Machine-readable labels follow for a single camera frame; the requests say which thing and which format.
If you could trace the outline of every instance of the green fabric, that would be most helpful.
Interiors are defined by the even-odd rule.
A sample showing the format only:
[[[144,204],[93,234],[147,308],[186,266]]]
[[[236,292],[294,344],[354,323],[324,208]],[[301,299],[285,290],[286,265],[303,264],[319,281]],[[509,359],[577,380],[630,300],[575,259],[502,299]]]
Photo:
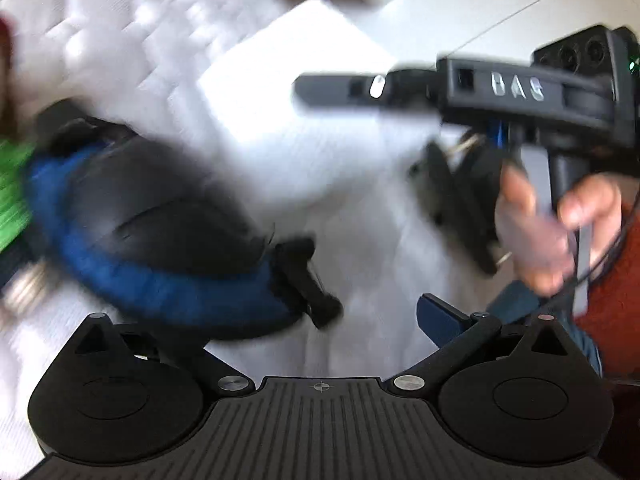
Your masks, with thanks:
[[[16,146],[0,140],[0,251],[4,251],[31,220],[22,196],[20,168],[32,152],[31,146]]]

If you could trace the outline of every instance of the blue and black bag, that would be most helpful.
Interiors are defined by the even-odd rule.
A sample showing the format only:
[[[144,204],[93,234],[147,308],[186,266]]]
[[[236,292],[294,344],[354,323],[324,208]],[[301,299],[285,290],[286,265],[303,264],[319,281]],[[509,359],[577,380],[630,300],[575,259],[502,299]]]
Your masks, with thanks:
[[[25,196],[46,248],[127,316],[236,339],[342,313],[308,272],[314,240],[271,247],[183,154],[70,100],[36,132]]]

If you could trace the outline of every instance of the white tile floor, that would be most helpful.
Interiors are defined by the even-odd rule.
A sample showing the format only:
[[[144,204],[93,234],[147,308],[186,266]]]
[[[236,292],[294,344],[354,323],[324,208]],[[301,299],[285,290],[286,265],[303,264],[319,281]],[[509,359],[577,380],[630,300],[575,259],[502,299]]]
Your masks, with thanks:
[[[331,0],[401,62],[464,52],[528,60],[538,46],[595,23],[640,34],[640,0]]]

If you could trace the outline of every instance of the white bedding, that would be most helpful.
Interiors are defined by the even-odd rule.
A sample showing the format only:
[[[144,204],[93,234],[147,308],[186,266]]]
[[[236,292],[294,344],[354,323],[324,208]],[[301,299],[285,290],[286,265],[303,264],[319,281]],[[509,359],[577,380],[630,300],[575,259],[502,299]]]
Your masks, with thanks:
[[[317,235],[314,267],[345,306],[327,332],[308,319],[288,332],[207,347],[260,383],[265,375],[388,377],[434,350],[415,303],[434,292],[471,312],[495,283],[424,214],[406,176],[436,116],[318,113],[290,95],[309,70],[385,71],[395,60],[320,0],[0,0],[16,16],[24,114],[69,95],[208,161],[252,218],[276,236]],[[98,303],[65,283],[0,334],[0,478],[41,453],[29,396],[69,335]]]

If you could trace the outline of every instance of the sleeve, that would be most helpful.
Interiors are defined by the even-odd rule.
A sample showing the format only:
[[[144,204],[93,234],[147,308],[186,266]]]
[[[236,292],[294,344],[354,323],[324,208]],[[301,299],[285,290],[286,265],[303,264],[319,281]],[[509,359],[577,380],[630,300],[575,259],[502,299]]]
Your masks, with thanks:
[[[575,319],[600,350],[605,376],[640,375],[640,221],[632,219],[615,265],[590,286],[589,310]]]

